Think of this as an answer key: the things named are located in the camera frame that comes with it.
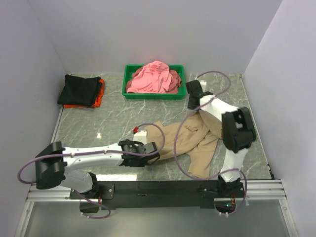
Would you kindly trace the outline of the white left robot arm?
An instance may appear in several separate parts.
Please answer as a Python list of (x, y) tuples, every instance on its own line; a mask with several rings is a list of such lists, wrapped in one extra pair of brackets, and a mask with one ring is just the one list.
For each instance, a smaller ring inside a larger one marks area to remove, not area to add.
[(82, 173), (81, 169), (103, 165), (145, 167), (158, 160), (160, 154), (154, 142), (143, 144), (126, 139), (94, 148), (63, 147), (61, 142), (53, 142), (36, 157), (37, 189), (63, 186), (94, 198), (99, 192), (96, 175)]

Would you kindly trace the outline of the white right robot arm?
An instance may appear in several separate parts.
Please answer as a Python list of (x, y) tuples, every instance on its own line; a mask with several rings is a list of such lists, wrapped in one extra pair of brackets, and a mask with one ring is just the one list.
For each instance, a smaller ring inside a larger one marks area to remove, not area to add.
[(218, 99), (213, 93), (204, 91), (199, 80), (186, 83), (189, 94), (188, 109), (193, 110), (205, 104), (199, 111), (206, 120), (218, 119), (222, 123), (222, 141), (226, 147), (225, 159), (216, 189), (210, 193), (214, 197), (229, 197), (243, 190), (240, 182), (240, 170), (256, 132), (250, 110), (247, 107), (236, 107)]

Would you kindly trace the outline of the beige t shirt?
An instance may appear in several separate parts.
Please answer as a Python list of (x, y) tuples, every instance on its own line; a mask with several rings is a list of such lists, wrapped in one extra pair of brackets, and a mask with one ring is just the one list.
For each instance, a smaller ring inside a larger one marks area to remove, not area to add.
[[(165, 145), (159, 152), (160, 159), (174, 158), (174, 138), (180, 122), (163, 126), (160, 121), (155, 122), (165, 134)], [(147, 143), (155, 142), (162, 146), (162, 134), (152, 125), (146, 126)], [(176, 153), (179, 156), (190, 156), (191, 164), (188, 172), (199, 178), (208, 178), (210, 163), (215, 153), (218, 140), (222, 139), (222, 122), (215, 116), (199, 110), (189, 116), (182, 125), (176, 142)]]

